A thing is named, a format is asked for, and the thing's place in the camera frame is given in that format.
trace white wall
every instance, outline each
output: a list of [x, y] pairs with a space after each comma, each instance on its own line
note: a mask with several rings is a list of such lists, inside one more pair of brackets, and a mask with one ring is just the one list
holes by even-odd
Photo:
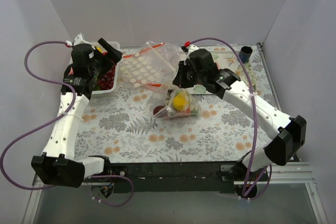
[[336, 0], [286, 0], [265, 41], [283, 110], [307, 119], [309, 161], [330, 223], [336, 223]]
[[[29, 47], [44, 40], [66, 40], [66, 32], [50, 0], [0, 0], [0, 151], [14, 138], [31, 130], [57, 113], [60, 87], [33, 79], [24, 69]], [[29, 65], [46, 78], [61, 80], [69, 62], [69, 50], [45, 47], [32, 54]], [[51, 133], [41, 130], [14, 145], [5, 157], [5, 168], [17, 182], [29, 186], [34, 171], [33, 155], [39, 155]], [[0, 174], [0, 222], [21, 223], [30, 191], [11, 185]]]
[[205, 36], [264, 41], [285, 0], [51, 0], [71, 37], [78, 31], [139, 46]]

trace yellow lemon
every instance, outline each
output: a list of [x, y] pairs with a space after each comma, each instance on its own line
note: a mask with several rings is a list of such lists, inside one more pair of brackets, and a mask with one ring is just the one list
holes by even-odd
[[189, 106], [189, 102], [186, 99], [186, 95], [182, 92], [174, 97], [173, 107], [177, 111], [185, 111]]

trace plastic bag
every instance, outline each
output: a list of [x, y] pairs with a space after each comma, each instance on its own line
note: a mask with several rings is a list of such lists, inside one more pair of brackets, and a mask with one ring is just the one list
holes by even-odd
[[124, 56], [118, 63], [121, 77], [135, 88], [172, 83], [183, 54], [180, 47], [172, 44], [146, 42], [139, 52]]
[[146, 111], [155, 118], [175, 118], [198, 115], [201, 106], [186, 89], [162, 85], [152, 93], [146, 104]]

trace gray floor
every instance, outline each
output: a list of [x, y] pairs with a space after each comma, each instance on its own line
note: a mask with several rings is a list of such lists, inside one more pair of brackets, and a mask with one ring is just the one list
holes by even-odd
[[[120, 208], [93, 201], [89, 188], [44, 190], [35, 223], [317, 223], [304, 184], [271, 184], [250, 203], [216, 192], [135, 193]], [[110, 198], [120, 202], [126, 195]]]

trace dark cup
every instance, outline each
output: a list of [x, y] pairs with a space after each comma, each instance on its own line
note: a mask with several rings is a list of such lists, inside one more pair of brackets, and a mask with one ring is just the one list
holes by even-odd
[[239, 52], [239, 57], [242, 60], [243, 63], [247, 63], [250, 60], [250, 56], [252, 54], [253, 50], [250, 47], [242, 47]]

